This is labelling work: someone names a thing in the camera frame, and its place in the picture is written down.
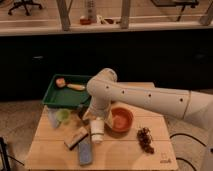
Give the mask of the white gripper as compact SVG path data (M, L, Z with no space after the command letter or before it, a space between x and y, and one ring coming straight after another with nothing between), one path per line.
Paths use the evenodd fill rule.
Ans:
M104 136L104 121L97 117L90 122L91 138L94 143L101 143Z

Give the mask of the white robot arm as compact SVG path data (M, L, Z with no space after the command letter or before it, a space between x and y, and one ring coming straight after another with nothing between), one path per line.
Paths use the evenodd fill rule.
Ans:
M104 68L86 85L91 95L88 112L112 126L111 102L118 101L145 110L170 115L210 132L201 171L213 171L213 95L190 90L146 88L117 81L117 74Z

